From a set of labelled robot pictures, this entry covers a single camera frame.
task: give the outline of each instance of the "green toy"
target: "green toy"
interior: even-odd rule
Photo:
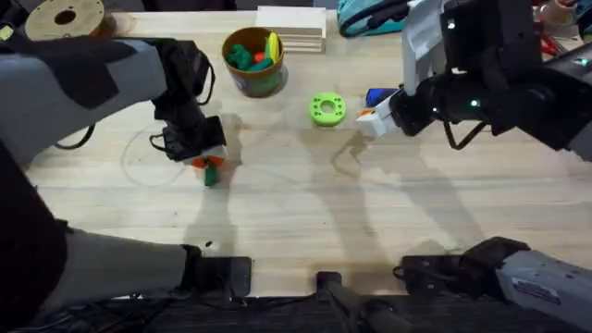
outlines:
[[[253,55],[244,46],[234,44],[231,51],[226,55],[226,61],[238,70],[248,70],[253,64]]]
[[[333,112],[325,112],[322,106],[329,106]],[[345,118],[345,102],[334,92],[321,92],[311,100],[308,112],[318,126],[333,127]]]
[[[218,171],[214,162],[206,159],[205,163],[207,168],[205,169],[205,177],[203,178],[203,185],[206,187],[212,187],[218,183]]]
[[[249,69],[247,69],[247,71],[264,70],[273,64],[274,64],[273,60],[271,60],[270,58],[265,58],[261,62],[258,62],[256,64],[252,65],[251,67],[249,67]]]

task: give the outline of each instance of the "teal bag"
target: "teal bag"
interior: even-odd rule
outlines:
[[[337,8],[337,20],[338,24],[341,27],[343,23],[351,18],[353,15],[361,12],[362,10],[377,5],[383,2],[383,0],[339,0],[338,8]],[[363,18],[350,27],[347,28],[347,32],[352,33],[354,31],[362,30],[365,26],[369,17]],[[401,21],[394,21],[389,19],[383,25],[378,27],[377,29],[365,31],[361,33],[361,36],[367,35],[376,35],[376,34],[383,34],[383,33],[390,33],[390,32],[398,32],[402,31],[403,29],[404,20]]]

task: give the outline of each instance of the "black cable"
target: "black cable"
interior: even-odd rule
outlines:
[[[446,276],[446,275],[440,274],[438,272],[431,271],[429,269],[415,267],[415,268],[413,268],[413,270],[420,272],[421,274],[427,275],[431,278],[436,278],[436,279],[446,281],[446,282],[456,282],[458,280],[456,277]],[[392,269],[392,275],[401,281],[405,281],[404,272],[402,275],[402,274],[400,274],[401,271],[402,271],[402,267],[396,266],[395,268]]]
[[[42,332],[42,331],[57,327],[61,324],[64,324],[68,320],[71,320],[72,318],[74,318],[74,316],[69,314],[63,318],[56,320],[55,322],[53,322],[51,324],[47,324],[42,327],[24,327],[24,328],[15,329],[13,332]]]
[[[54,147],[57,149],[62,149],[62,150],[75,150],[75,149],[79,149],[81,148],[81,146],[83,146],[84,144],[86,144],[86,142],[88,142],[88,140],[91,139],[92,135],[94,133],[94,125],[89,126],[88,129],[86,129],[86,133],[84,133],[84,136],[82,137],[82,139],[75,144],[72,145],[63,145],[60,143],[56,143],[54,144]]]
[[[372,28],[372,27],[369,27],[368,25],[366,25],[363,28],[361,28],[359,31],[354,31],[354,32],[348,31],[348,28],[350,26],[352,26],[353,24],[357,23],[358,21],[361,21],[362,19],[365,19],[369,16],[373,16],[383,10],[390,9],[390,8],[396,8],[396,9],[394,10],[394,12],[390,12],[390,15],[388,17],[386,17],[386,19],[384,19],[384,21],[382,21],[382,23],[380,23],[377,27]],[[345,38],[355,37],[355,36],[358,36],[366,31],[369,31],[371,29],[378,28],[380,25],[384,24],[384,22],[391,19],[392,17],[400,17],[400,16],[405,17],[407,15],[407,13],[409,13],[409,6],[407,5],[407,0],[383,1],[383,2],[378,3],[376,5],[365,8],[365,9],[359,11],[358,13],[353,14],[348,19],[346,19],[345,22],[343,22],[339,26],[339,33],[341,34],[341,36],[343,36]]]
[[[280,302],[280,301],[283,301],[282,298],[272,298],[272,299],[264,300],[264,301],[259,300],[259,299],[255,299],[255,300],[250,299],[249,301],[251,301],[251,302],[244,302],[243,305],[229,306],[229,307],[220,306],[217,304],[211,304],[210,302],[204,302],[204,301],[198,301],[198,303],[200,305],[212,308],[217,311],[239,311],[239,310],[248,309],[248,308],[255,309],[257,311],[268,311],[268,310],[277,309],[280,307],[292,305],[292,304],[299,303],[299,302],[310,301],[315,296],[316,296],[316,294],[314,293],[314,294],[311,294],[308,296],[296,297],[296,298],[293,298],[291,300],[284,301],[284,302]]]
[[[397,279],[399,279],[401,281],[404,281],[405,280],[405,277],[403,275],[399,274],[399,272],[402,272],[402,270],[403,270],[403,267],[401,267],[401,266],[395,266],[395,268],[392,269],[392,275],[395,278],[397,278]]]
[[[485,128],[485,126],[487,126],[485,121],[481,121],[477,126],[471,129],[469,134],[467,134],[460,143],[457,144],[456,140],[454,139],[454,134],[452,133],[452,128],[450,127],[450,122],[446,118],[443,119],[442,122],[444,123],[444,131],[446,132],[446,138],[448,139],[450,148],[455,150],[461,150],[462,148],[466,147],[466,145],[469,144],[477,136],[477,134],[479,134],[479,132]]]
[[[162,137],[164,137],[164,136],[165,136],[165,134],[164,134],[164,133],[160,133],[160,134],[151,135],[151,136],[149,137],[149,140],[150,140],[150,144],[151,144],[151,145],[152,145],[152,146],[153,146],[153,147],[154,147],[156,150],[159,150],[159,151],[161,151],[161,152],[164,152],[164,153],[167,153],[167,154],[168,154],[168,153],[170,153],[170,152],[168,151],[168,149],[167,149],[167,148],[165,148],[165,147],[163,147],[163,146],[159,146],[158,144],[154,143],[154,139],[160,139],[160,138],[162,138]]]

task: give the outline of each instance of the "wooden table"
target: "wooden table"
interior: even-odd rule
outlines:
[[[402,292],[391,268],[405,254],[459,253],[493,236],[592,267],[592,165],[577,156],[520,131],[484,133],[461,152],[439,124],[416,138],[358,134],[353,120],[366,90],[402,80],[398,35],[348,41],[331,13],[327,53],[287,55],[283,91],[249,99],[220,47],[253,25],[255,12],[119,19],[128,36],[190,39],[208,54],[218,79],[204,112],[222,117],[230,157],[222,183],[204,188],[202,172],[150,146],[162,124],[150,103],[134,105],[99,123],[84,148],[48,149],[31,166],[31,181],[73,226],[145,241],[213,241],[209,252],[254,259],[256,295],[311,292],[319,270],[338,270],[358,291]],[[347,119],[334,129],[307,115],[320,92],[347,102]]]

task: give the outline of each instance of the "red object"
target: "red object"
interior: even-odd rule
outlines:
[[[254,56],[255,63],[260,63],[265,59],[265,52],[257,52]]]
[[[543,43],[543,52],[544,53],[546,53],[550,56],[556,56],[560,53],[559,47],[557,46],[557,44],[555,44],[555,41],[553,41],[552,39],[550,39],[548,37],[548,35],[541,33],[540,38],[544,42]]]

